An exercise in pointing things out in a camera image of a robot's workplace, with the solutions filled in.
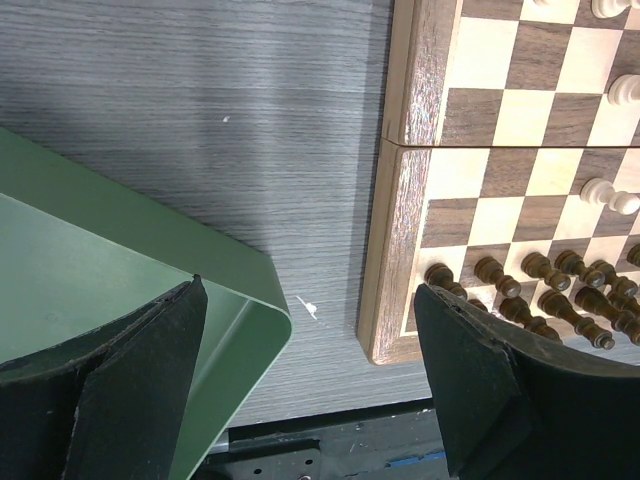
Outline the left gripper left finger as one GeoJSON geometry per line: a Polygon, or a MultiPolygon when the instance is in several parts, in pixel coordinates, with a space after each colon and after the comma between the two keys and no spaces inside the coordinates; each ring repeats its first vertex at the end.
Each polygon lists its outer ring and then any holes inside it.
{"type": "Polygon", "coordinates": [[[4,479],[166,479],[204,331],[199,276],[1,366],[4,479]]]}

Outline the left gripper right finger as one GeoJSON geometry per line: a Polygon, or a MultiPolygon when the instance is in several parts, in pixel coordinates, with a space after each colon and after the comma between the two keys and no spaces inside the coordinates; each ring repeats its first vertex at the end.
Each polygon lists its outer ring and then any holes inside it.
{"type": "Polygon", "coordinates": [[[639,370],[496,318],[450,292],[414,296],[449,473],[635,478],[639,370]]]}

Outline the dark chess pawn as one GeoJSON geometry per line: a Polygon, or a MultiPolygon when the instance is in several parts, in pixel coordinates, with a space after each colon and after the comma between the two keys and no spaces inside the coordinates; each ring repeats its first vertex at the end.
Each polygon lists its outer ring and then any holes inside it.
{"type": "Polygon", "coordinates": [[[569,323],[574,332],[587,339],[594,348],[610,350],[615,346],[612,333],[600,327],[591,317],[578,314],[562,293],[548,290],[539,297],[537,305],[544,313],[569,323]]]}

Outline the white pawn mid board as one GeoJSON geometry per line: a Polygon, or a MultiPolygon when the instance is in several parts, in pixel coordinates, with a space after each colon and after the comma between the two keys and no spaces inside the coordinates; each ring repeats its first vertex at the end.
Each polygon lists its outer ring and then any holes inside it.
{"type": "Polygon", "coordinates": [[[626,191],[618,191],[613,184],[603,178],[592,178],[580,192],[582,201],[592,205],[604,205],[611,211],[631,215],[639,210],[639,196],[626,191]]]}

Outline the dark bishop edge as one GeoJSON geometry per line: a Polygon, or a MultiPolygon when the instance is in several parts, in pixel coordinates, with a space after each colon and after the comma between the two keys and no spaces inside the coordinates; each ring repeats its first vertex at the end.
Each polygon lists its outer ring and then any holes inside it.
{"type": "Polygon", "coordinates": [[[529,304],[521,297],[504,299],[499,306],[499,313],[507,320],[521,324],[525,330],[531,333],[554,342],[562,342],[558,332],[550,327],[543,317],[534,316],[529,304]]]}

